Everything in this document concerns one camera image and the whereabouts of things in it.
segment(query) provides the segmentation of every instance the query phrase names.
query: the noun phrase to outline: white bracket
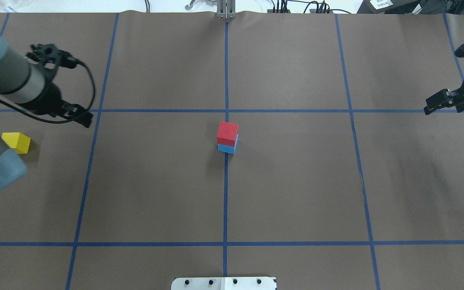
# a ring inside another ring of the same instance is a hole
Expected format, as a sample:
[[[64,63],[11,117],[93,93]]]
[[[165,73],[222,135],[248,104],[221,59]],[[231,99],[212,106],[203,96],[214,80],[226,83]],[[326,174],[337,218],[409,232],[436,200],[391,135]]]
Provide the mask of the white bracket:
[[[217,0],[216,16],[220,19],[236,18],[236,0]]]
[[[177,278],[171,290],[277,290],[275,277]]]

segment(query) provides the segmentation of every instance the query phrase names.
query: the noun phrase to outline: yellow cube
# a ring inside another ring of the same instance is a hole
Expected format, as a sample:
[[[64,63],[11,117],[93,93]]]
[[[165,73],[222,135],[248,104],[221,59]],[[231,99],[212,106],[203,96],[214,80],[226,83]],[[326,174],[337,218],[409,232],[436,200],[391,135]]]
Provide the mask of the yellow cube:
[[[30,137],[23,133],[3,133],[1,138],[8,147],[13,148],[17,154],[27,154],[30,148]]]

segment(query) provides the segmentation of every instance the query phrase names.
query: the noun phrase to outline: cube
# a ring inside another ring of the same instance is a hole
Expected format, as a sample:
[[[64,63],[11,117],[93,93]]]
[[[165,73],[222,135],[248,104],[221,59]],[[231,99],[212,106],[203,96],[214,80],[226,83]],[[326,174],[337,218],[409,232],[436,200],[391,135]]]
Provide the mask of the cube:
[[[238,131],[238,124],[221,122],[217,130],[217,143],[219,145],[235,147]]]
[[[30,148],[30,137],[23,133],[3,133],[1,138],[8,147],[13,148],[17,154],[27,154]]]
[[[221,152],[225,152],[225,153],[236,154],[236,148],[237,148],[237,141],[238,140],[239,140],[239,134],[236,135],[236,140],[235,140],[236,145],[234,145],[234,147],[218,144],[217,145],[217,150],[221,151]]]

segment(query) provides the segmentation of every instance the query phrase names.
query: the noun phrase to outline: red cube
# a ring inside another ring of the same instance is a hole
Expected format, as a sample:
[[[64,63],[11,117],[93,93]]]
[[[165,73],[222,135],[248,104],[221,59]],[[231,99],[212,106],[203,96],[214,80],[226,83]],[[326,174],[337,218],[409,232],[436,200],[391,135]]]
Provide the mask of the red cube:
[[[220,128],[217,130],[217,143],[234,147],[236,145],[236,137],[239,131],[239,125],[228,122],[221,122]]]

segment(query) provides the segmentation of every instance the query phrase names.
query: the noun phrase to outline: white mounting plate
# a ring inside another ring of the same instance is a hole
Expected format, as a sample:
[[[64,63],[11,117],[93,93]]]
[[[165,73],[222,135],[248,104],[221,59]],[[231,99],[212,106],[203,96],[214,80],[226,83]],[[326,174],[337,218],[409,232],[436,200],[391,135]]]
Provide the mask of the white mounting plate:
[[[277,290],[277,279],[275,277],[177,278],[171,283],[171,290]]]

